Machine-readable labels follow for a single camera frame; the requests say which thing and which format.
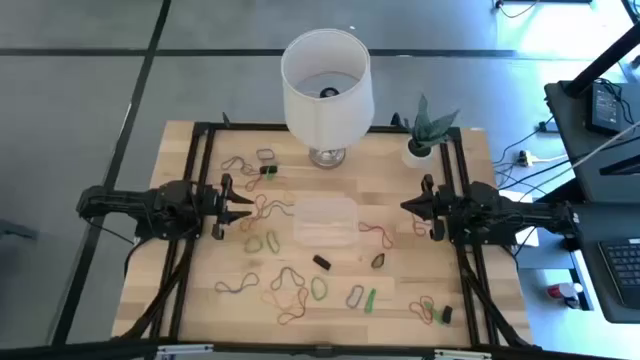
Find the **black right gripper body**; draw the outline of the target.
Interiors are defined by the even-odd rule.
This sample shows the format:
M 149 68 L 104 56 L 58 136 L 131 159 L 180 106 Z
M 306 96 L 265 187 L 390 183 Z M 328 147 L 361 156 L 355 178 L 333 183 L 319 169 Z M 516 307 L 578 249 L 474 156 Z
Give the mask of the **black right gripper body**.
M 439 185 L 433 198 L 433 219 L 431 235 L 459 235 L 465 232 L 465 214 L 468 198 L 458 196 L 447 185 Z

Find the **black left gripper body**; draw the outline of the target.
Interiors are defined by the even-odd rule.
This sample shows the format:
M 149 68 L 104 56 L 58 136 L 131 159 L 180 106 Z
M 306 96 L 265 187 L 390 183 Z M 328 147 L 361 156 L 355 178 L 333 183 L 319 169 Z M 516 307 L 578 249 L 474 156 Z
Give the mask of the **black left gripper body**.
M 196 185 L 194 211 L 196 217 L 196 234 L 203 232 L 204 220 L 207 216 L 214 216 L 216 222 L 211 230 L 212 234 L 223 234 L 222 216 L 224 202 L 220 193 L 212 185 Z

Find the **blue long rubber band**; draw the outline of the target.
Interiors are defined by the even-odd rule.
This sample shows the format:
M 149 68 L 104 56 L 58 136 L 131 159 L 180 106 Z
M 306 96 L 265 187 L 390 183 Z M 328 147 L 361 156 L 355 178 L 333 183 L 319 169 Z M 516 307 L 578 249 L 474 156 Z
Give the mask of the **blue long rubber band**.
M 283 283 L 285 275 L 289 274 L 293 284 L 296 287 L 304 287 L 306 285 L 306 279 L 300 275 L 294 268 L 290 266 L 282 267 L 279 274 L 271 281 L 269 287 L 272 291 L 278 291 Z
M 229 293 L 229 294 L 239 294 L 246 290 L 249 287 L 255 287 L 260 284 L 260 277 L 258 274 L 254 272 L 246 273 L 241 281 L 235 286 L 229 285 L 227 282 L 218 281 L 214 285 L 214 290 L 217 293 Z

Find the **yellow long rubber band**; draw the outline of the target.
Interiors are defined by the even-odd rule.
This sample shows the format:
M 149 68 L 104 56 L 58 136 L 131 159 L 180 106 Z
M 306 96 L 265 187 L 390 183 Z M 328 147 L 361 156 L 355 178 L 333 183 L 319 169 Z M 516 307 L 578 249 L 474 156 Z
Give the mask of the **yellow long rubber band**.
M 288 305 L 283 305 L 273 291 L 264 291 L 260 300 L 266 304 L 273 306 L 281 312 L 289 312 L 297 307 L 297 296 L 294 295 Z

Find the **blue grey rubber band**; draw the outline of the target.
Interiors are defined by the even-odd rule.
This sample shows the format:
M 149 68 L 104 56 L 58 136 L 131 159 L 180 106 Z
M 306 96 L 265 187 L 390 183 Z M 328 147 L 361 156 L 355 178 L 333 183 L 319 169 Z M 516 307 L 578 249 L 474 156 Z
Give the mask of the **blue grey rubber band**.
M 361 302 L 364 294 L 364 287 L 362 285 L 353 285 L 350 289 L 348 296 L 345 299 L 345 305 L 349 309 L 355 309 Z

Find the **clear plastic bin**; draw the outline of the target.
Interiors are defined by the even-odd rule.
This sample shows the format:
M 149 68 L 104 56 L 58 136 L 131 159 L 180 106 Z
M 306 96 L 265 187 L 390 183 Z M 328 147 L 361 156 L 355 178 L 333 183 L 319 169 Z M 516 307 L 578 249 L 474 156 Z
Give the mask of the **clear plastic bin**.
M 293 237 L 309 247 L 345 247 L 359 241 L 358 209 L 351 198 L 303 198 L 293 207 Z

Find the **snake plant in white pot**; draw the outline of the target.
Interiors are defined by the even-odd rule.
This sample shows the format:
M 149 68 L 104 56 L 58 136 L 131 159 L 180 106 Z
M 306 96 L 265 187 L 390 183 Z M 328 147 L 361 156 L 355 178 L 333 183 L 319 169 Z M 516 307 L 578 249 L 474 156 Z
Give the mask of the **snake plant in white pot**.
M 428 100 L 422 94 L 413 122 L 403 118 L 399 123 L 401 128 L 409 134 L 406 150 L 402 156 L 403 162 L 410 168 L 424 167 L 431 157 L 433 148 L 449 139 L 448 131 L 458 113 L 459 111 L 456 110 L 432 119 L 428 112 Z

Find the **white paper sheet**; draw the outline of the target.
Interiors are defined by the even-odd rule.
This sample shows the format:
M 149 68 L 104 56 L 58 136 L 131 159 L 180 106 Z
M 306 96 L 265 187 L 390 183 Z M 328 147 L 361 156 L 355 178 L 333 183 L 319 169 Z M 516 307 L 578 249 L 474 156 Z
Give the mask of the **white paper sheet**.
M 531 194 L 524 195 L 523 193 L 517 191 L 500 190 L 499 194 L 515 202 L 532 203 L 534 201 L 534 198 Z M 518 232 L 515 237 L 516 244 L 513 246 L 514 250 L 516 250 L 522 244 L 530 247 L 537 247 L 539 245 L 537 231 L 533 227 L 525 228 L 524 230 Z

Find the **white shade silver table lamp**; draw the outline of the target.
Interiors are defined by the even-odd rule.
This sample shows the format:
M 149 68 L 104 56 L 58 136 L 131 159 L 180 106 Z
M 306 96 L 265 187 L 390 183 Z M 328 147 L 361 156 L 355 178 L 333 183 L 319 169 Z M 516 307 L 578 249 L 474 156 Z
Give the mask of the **white shade silver table lamp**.
M 280 70 L 289 132 L 314 166 L 338 167 L 374 119 L 369 50 L 346 31 L 311 30 L 287 46 Z

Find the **black desk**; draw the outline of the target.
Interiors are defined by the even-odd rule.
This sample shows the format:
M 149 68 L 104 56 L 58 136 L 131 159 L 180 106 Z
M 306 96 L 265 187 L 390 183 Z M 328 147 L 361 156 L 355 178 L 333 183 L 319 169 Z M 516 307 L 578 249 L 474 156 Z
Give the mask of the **black desk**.
M 577 164 L 579 157 L 606 143 L 609 137 L 585 128 L 584 123 L 591 117 L 587 96 L 571 98 L 565 94 L 565 85 L 564 81 L 549 83 L 544 91 L 570 162 Z M 640 155 L 640 84 L 623 83 L 621 87 L 638 125 L 634 132 L 637 139 L 601 150 L 576 165 L 575 178 L 552 194 L 560 198 L 564 190 L 573 191 L 570 201 L 580 220 L 578 249 L 582 251 L 605 319 L 611 323 L 640 324 L 640 301 L 636 307 L 623 302 L 600 249 L 602 242 L 640 240 L 640 174 L 600 173 L 606 166 Z

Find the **red white bottle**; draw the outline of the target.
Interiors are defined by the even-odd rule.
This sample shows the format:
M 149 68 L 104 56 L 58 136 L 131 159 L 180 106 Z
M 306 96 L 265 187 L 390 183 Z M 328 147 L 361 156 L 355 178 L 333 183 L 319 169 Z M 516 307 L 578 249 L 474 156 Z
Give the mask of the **red white bottle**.
M 579 283 L 564 282 L 548 286 L 546 294 L 552 299 L 561 300 L 571 309 L 581 309 L 579 296 L 583 290 L 583 286 Z

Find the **black power adapter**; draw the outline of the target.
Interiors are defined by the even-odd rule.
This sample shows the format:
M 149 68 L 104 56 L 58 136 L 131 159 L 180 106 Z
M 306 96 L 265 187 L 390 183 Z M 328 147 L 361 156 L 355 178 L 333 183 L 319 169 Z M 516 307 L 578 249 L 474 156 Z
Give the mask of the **black power adapter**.
M 591 86 L 589 117 L 585 128 L 602 135 L 616 135 L 623 130 L 621 90 L 617 84 L 597 79 Z

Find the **black keyboard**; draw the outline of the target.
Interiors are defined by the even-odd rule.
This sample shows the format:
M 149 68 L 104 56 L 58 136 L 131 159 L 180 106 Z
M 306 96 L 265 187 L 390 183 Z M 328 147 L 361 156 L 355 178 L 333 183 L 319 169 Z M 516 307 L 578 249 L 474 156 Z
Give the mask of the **black keyboard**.
M 640 238 L 601 241 L 599 249 L 621 303 L 640 310 Z

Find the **dark grey chair base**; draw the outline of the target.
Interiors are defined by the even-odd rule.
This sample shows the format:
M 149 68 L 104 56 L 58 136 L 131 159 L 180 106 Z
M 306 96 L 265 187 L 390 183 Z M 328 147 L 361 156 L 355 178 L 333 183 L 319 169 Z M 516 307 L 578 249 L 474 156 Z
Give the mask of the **dark grey chair base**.
M 35 239 L 38 236 L 38 231 L 5 219 L 0 219 L 0 239 L 8 235 Z

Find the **silver metal bracket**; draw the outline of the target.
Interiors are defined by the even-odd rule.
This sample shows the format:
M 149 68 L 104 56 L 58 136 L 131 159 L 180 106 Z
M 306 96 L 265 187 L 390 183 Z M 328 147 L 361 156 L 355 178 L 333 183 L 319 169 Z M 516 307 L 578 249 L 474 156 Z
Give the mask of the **silver metal bracket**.
M 493 360 L 490 353 L 470 350 L 435 349 L 433 360 Z
M 173 344 L 162 345 L 157 348 L 156 356 L 161 360 L 175 360 L 180 355 L 199 355 L 212 353 L 213 344 Z

